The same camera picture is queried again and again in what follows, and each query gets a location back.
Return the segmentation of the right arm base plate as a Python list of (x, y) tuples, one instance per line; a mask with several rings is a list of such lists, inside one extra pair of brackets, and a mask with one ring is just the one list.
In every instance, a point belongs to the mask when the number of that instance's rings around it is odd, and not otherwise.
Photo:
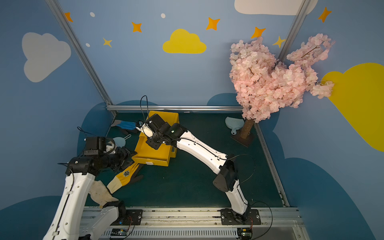
[(232, 209), (220, 210), (222, 225), (261, 225), (261, 216), (257, 209), (247, 209), (244, 215), (238, 214)]

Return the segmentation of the yellow top drawer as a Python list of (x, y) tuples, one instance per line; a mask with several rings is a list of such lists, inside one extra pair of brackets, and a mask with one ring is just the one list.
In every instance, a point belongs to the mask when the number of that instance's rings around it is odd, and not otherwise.
[(139, 141), (135, 148), (136, 155), (132, 157), (135, 163), (168, 167), (171, 158), (171, 146), (162, 144), (158, 150), (150, 147), (146, 141), (148, 138), (141, 133), (139, 135)]

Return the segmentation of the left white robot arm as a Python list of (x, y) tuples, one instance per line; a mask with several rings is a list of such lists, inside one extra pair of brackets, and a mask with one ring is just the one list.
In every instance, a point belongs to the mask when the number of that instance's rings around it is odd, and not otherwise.
[(45, 240), (97, 240), (110, 225), (128, 218), (123, 201), (112, 201), (103, 205), (101, 213), (84, 230), (80, 229), (86, 199), (102, 169), (110, 168), (116, 173), (128, 167), (137, 153), (125, 147), (112, 152), (87, 151), (83, 156), (72, 158), (65, 166), (64, 191), (56, 214)]

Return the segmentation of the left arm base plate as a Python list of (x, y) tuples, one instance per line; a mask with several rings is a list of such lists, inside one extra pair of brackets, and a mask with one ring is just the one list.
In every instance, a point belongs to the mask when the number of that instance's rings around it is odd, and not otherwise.
[(124, 217), (119, 217), (114, 221), (112, 226), (139, 226), (142, 222), (143, 210), (133, 209), (126, 210)]

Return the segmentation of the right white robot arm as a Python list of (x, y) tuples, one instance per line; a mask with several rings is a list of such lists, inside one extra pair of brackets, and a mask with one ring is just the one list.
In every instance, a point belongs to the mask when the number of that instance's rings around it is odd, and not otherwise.
[(153, 149), (158, 149), (162, 144), (172, 146), (191, 154), (208, 166), (216, 174), (214, 186), (226, 193), (237, 221), (248, 220), (251, 207), (240, 187), (235, 157), (228, 157), (214, 150), (180, 124), (169, 126), (165, 123), (161, 128), (156, 128), (155, 122), (149, 121), (143, 124), (140, 131), (148, 138), (147, 144)]

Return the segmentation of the yellow drawer cabinet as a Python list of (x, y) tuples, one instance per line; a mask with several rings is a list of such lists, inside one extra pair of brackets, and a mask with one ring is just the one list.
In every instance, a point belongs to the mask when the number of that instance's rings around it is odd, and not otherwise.
[(174, 124), (179, 124), (180, 121), (179, 121), (179, 114), (176, 114), (176, 113), (169, 113), (169, 112), (159, 112), (159, 111), (150, 111), (149, 112), (149, 117), (151, 117), (152, 115), (154, 114), (158, 114), (159, 116), (161, 116), (161, 118), (166, 122), (159, 130), (158, 132), (162, 133), (164, 136), (168, 137), (170, 139), (170, 142), (167, 146), (171, 146), (172, 147), (172, 150), (171, 150), (171, 158), (175, 158), (176, 157), (176, 152), (177, 152), (177, 149), (176, 147), (171, 143), (171, 140), (173, 140), (175, 138), (175, 134), (174, 133), (171, 133), (171, 130), (172, 130), (172, 126)]

